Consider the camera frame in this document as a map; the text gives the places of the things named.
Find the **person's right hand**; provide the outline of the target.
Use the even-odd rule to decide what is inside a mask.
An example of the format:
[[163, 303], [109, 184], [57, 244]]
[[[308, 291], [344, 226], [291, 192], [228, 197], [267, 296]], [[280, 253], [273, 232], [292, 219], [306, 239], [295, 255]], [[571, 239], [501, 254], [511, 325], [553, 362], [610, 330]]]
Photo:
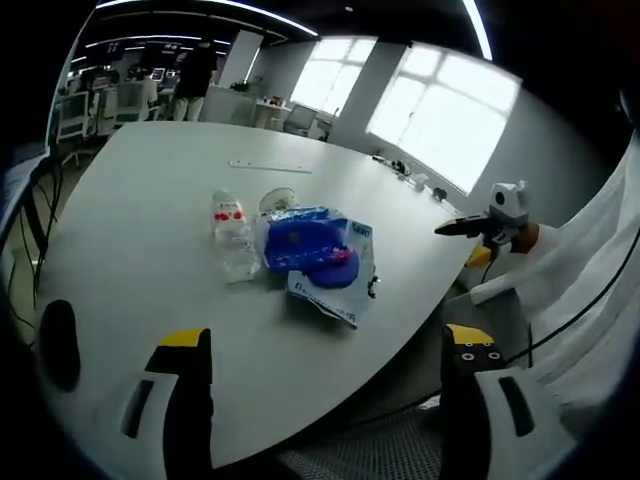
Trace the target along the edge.
[[538, 242], [539, 232], [540, 225], [538, 223], [528, 222], [511, 240], [511, 252], [528, 254]]

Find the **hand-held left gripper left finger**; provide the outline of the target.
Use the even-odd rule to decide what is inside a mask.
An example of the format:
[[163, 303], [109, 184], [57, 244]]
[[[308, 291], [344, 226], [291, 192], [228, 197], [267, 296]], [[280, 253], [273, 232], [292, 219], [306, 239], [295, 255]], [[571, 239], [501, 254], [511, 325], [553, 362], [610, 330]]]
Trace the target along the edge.
[[107, 478], [211, 477], [212, 366], [210, 330], [178, 331], [98, 404], [92, 455]]

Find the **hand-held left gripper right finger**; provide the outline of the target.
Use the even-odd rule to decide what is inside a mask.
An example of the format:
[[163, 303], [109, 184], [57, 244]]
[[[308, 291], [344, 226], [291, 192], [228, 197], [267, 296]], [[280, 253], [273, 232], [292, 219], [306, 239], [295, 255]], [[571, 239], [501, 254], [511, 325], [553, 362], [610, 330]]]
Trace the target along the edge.
[[554, 456], [556, 413], [491, 336], [442, 328], [442, 479], [528, 479]]

